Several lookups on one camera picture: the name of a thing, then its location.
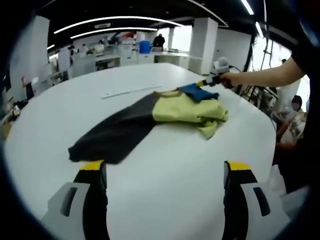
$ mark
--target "round white table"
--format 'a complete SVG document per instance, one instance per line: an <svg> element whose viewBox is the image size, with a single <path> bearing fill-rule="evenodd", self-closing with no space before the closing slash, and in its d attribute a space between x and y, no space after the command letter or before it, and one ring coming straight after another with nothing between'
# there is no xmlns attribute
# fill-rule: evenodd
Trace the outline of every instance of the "round white table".
<svg viewBox="0 0 320 240"><path fill-rule="evenodd" d="M56 85L22 111L5 142L8 170L25 206L41 219L47 202L72 182L84 162L68 148L96 124L154 89L101 99L113 90L151 84L169 90L203 77L168 63L97 71ZM250 164L258 181L268 178L276 133L271 120L222 86L229 120L205 140L191 126L161 124L119 165L107 165L110 239L220 239L224 216L224 161Z"/></svg>

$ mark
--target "dark gray fabric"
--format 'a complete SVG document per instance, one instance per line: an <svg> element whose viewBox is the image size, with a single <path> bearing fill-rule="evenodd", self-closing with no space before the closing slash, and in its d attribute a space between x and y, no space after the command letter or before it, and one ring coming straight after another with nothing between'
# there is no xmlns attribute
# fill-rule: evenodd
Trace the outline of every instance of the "dark gray fabric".
<svg viewBox="0 0 320 240"><path fill-rule="evenodd" d="M121 162L152 130L155 92L100 122L68 149L72 161Z"/></svg>

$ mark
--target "black sleeve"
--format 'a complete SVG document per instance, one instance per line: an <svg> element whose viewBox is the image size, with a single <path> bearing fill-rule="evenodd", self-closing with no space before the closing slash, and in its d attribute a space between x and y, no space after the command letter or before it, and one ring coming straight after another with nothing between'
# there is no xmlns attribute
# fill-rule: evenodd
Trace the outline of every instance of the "black sleeve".
<svg viewBox="0 0 320 240"><path fill-rule="evenodd" d="M306 74L314 68L315 49L307 40L301 40L292 52L291 57Z"/></svg>

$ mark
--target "black ceiling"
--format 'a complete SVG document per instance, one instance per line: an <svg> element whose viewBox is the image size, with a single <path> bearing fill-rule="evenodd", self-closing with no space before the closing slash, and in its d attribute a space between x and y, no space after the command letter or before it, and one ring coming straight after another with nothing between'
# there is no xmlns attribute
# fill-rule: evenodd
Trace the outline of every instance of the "black ceiling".
<svg viewBox="0 0 320 240"><path fill-rule="evenodd" d="M240 32L251 33L254 21L264 22L264 0L247 0L255 15L251 16L240 0L196 0L199 4L215 13L228 23L229 28ZM299 38L301 31L299 22L288 10L286 0L265 0L267 7L268 22L271 26L289 34L294 38ZM165 20L172 20L181 17L210 17L216 20L219 25L224 24L212 16L209 12L188 0L46 0L38 9L37 14L50 20L48 45L55 44L61 47L72 43L71 36L94 31L94 25L111 23L112 28L118 27L149 27L154 21L140 19L114 19L86 23L63 32L54 34L53 32L63 27L69 26L85 20L112 17L112 16L142 16ZM178 21L181 24L192 24L192 20ZM170 26L164 24L157 26L163 28ZM278 42L286 41L281 37Z"/></svg>

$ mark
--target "blue bucket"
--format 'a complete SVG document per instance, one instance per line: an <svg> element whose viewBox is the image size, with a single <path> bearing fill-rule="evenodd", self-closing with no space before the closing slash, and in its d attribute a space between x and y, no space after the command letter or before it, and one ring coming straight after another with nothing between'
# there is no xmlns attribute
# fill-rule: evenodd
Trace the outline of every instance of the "blue bucket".
<svg viewBox="0 0 320 240"><path fill-rule="evenodd" d="M141 41L139 43L140 53L141 54L149 54L151 50L151 43L150 41Z"/></svg>

